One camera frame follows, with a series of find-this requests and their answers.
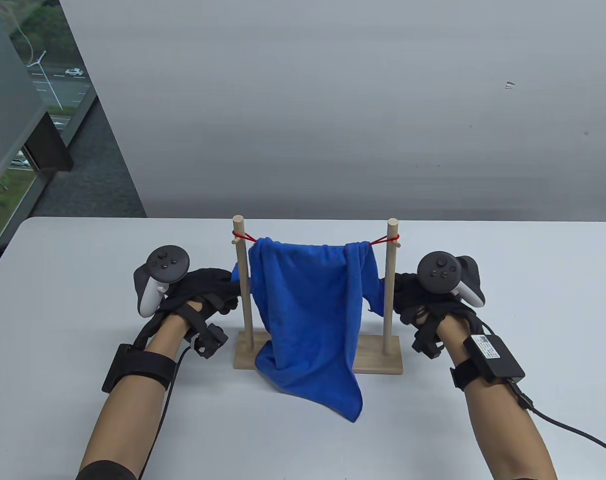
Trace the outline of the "person's right hand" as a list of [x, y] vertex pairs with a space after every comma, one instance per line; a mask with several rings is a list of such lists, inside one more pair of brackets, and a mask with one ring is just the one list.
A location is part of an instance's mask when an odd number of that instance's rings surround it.
[[483, 333], [476, 312], [451, 293], [434, 294], [421, 285], [415, 273], [397, 273], [393, 290], [393, 309], [404, 325], [417, 330], [426, 323], [442, 322], [447, 316], [464, 320], [472, 334]]

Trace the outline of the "person's left hand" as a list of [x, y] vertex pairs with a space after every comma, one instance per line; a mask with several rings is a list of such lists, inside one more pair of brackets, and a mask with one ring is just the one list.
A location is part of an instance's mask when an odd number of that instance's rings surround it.
[[213, 314], [225, 315], [236, 309], [240, 295], [240, 283], [232, 281], [232, 273], [228, 270], [193, 270], [170, 284], [156, 317], [178, 315], [187, 322], [189, 332], [202, 333]]

